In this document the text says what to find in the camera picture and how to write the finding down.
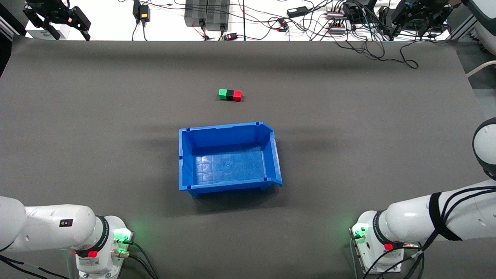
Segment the blue plastic bin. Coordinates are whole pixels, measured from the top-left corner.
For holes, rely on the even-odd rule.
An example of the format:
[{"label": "blue plastic bin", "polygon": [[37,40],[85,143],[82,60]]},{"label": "blue plastic bin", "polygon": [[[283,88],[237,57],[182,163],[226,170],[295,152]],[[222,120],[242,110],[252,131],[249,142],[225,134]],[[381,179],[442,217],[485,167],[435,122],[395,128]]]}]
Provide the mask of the blue plastic bin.
[{"label": "blue plastic bin", "polygon": [[179,190],[198,194],[282,186],[274,130],[264,122],[179,130]]}]

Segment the green light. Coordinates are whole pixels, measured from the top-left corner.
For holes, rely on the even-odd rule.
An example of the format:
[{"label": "green light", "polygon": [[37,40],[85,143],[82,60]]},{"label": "green light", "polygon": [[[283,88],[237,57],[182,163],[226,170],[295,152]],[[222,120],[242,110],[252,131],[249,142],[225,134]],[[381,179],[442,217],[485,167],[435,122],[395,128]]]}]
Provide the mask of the green light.
[{"label": "green light", "polygon": [[131,231],[126,228],[116,229],[114,231],[114,240],[115,241],[126,241],[131,238]]}]

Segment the table surface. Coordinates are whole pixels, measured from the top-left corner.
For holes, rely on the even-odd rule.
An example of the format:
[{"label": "table surface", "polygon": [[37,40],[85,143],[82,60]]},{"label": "table surface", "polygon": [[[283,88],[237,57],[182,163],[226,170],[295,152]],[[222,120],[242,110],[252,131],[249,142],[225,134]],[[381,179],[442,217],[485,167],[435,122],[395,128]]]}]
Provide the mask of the table surface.
[{"label": "table surface", "polygon": [[[396,57],[403,44],[384,45]],[[456,48],[405,55],[420,68],[324,42],[17,37],[0,79],[0,195],[121,217],[162,278],[351,279],[348,227],[362,212],[486,180],[471,149],[484,118]],[[179,128],[252,121],[275,129],[282,188],[178,190]],[[485,279],[494,245],[437,242],[423,278]],[[66,274],[60,251],[11,256]],[[145,277],[126,262],[123,279]]]},{"label": "table surface", "polygon": [[[146,23],[145,27],[145,35],[148,41],[202,41],[203,38],[195,31],[193,27],[188,27],[184,22],[184,7],[185,0],[152,0],[149,2],[149,7],[151,9],[150,18],[151,21]],[[311,8],[312,2],[314,5],[318,5],[321,3],[320,0],[286,0],[286,1],[278,1],[278,0],[267,0],[267,1],[245,1],[246,8],[246,36],[260,39],[267,35],[264,40],[267,41],[308,41],[310,39],[309,36],[314,36],[311,32],[304,33],[298,30],[296,27],[293,27],[293,24],[290,23],[292,27],[289,32],[277,32],[271,31],[268,33],[269,29],[266,26],[262,25],[256,21],[267,21],[274,15],[278,15],[279,17],[286,17],[286,10],[307,6]],[[329,5],[334,5],[339,1],[329,1]],[[400,0],[378,0],[376,3],[376,12],[381,6],[390,6],[392,8],[396,7],[396,5],[400,2]],[[170,7],[159,7],[159,5],[173,4]],[[229,32],[237,32],[238,34],[243,34],[243,9],[240,6],[242,4],[242,0],[231,0],[230,1],[230,23],[229,23]],[[119,2],[118,0],[71,0],[71,6],[78,6],[81,10],[86,14],[86,16],[91,21],[90,27],[90,35],[92,41],[130,41],[132,39],[132,33],[136,26],[136,21],[132,15],[132,7],[133,1],[131,0],[123,0],[123,2]],[[325,24],[328,20],[322,15],[325,13],[325,8],[316,11],[313,14],[313,17],[308,15],[305,17],[305,27],[309,30],[315,31],[316,33],[325,34],[325,30],[322,30],[322,25]],[[296,22],[300,22],[303,17],[295,18]],[[310,21],[310,19],[318,19],[318,23],[315,21]],[[350,23],[347,21],[347,28],[351,29]],[[27,28],[33,29],[34,26],[29,22]],[[324,38],[322,36],[316,36],[314,40],[320,40],[322,38],[323,41],[362,41],[367,38],[368,40],[377,40],[377,37],[372,38],[371,33],[366,28],[358,29],[357,35],[350,34],[349,36],[340,36],[334,35],[333,38]],[[415,39],[412,38],[412,31],[402,31],[403,35],[395,38],[397,41],[409,41]],[[212,38],[218,38],[220,32],[208,32],[207,35]],[[436,40],[446,39],[449,35],[449,32],[446,30],[444,33],[440,34],[436,37]],[[79,31],[75,29],[71,29],[69,33],[68,40],[84,40]],[[141,24],[138,26],[135,36],[135,41],[144,40],[143,37],[143,29]]]}]

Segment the white equipment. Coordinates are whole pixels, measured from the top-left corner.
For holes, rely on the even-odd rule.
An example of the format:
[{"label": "white equipment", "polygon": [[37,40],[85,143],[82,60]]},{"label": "white equipment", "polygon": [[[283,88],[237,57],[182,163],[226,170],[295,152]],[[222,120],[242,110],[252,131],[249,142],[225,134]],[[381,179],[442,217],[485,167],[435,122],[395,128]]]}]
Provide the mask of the white equipment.
[{"label": "white equipment", "polygon": [[132,232],[115,216],[96,216],[89,207],[25,207],[0,196],[0,254],[47,249],[70,250],[79,276],[112,279],[120,274]]},{"label": "white equipment", "polygon": [[[404,249],[416,247],[435,230],[435,240],[464,240],[496,236],[496,118],[482,123],[472,142],[476,159],[484,172],[492,178],[475,185],[443,193],[435,193],[391,204],[386,210],[367,211],[350,228],[356,251],[364,273],[379,274],[400,272]],[[453,197],[448,205],[453,208],[446,222],[439,217],[450,196],[464,189],[485,187],[467,191]],[[477,197],[472,194],[488,191]]]}]

